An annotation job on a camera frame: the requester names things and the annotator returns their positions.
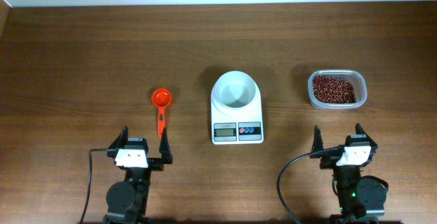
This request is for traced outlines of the orange plastic measuring scoop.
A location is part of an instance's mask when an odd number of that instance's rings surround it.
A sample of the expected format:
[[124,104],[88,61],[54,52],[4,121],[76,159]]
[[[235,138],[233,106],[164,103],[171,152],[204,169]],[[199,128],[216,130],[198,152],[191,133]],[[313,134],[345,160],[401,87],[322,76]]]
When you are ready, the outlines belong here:
[[157,131],[160,138],[163,136],[163,130],[166,126],[165,109],[170,105],[171,101],[171,94],[169,90],[165,88],[157,89],[152,94],[152,103],[158,109]]

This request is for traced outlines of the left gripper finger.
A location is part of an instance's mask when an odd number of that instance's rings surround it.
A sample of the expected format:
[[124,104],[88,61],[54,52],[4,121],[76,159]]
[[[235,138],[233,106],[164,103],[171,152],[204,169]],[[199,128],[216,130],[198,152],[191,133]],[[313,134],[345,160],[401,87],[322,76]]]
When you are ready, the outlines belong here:
[[125,146],[128,140],[128,127],[125,126],[119,136],[114,140],[114,142],[108,147],[109,150],[120,149]]
[[163,164],[173,163],[173,155],[171,153],[171,148],[169,146],[166,127],[164,127],[163,129],[162,136],[160,139],[159,153],[161,154],[161,159],[163,161]]

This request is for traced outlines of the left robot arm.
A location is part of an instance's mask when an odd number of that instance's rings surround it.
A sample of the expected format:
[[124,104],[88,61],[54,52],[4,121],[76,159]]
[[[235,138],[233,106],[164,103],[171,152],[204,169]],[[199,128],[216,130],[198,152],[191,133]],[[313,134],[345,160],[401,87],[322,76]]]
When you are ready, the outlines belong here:
[[113,184],[106,195],[107,213],[104,223],[149,223],[145,218],[147,199],[153,171],[163,171],[165,165],[173,162],[168,143],[167,130],[160,138],[160,157],[150,158],[147,140],[128,136],[128,127],[108,147],[107,156],[125,171],[122,181]]

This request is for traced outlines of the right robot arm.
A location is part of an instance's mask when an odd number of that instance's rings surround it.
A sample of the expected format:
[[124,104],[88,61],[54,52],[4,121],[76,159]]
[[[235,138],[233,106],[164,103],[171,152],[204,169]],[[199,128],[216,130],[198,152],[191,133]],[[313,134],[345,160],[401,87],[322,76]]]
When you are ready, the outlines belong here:
[[339,202],[339,214],[330,223],[378,223],[385,213],[389,184],[375,176],[363,176],[361,170],[376,154],[378,144],[356,124],[355,133],[343,145],[325,148],[321,130],[314,128],[311,158],[320,159],[320,169],[333,171],[332,188]]

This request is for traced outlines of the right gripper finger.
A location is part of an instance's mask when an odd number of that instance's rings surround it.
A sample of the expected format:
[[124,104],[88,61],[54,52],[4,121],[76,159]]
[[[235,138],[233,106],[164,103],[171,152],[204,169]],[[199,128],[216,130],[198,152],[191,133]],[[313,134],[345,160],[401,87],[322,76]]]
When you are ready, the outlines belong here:
[[311,147],[311,153],[321,152],[323,149],[324,149],[324,146],[323,146],[321,130],[319,129],[318,126],[315,126],[313,144]]
[[355,128],[355,133],[357,135],[366,135],[366,132],[364,131],[363,127],[359,123],[357,123],[354,128]]

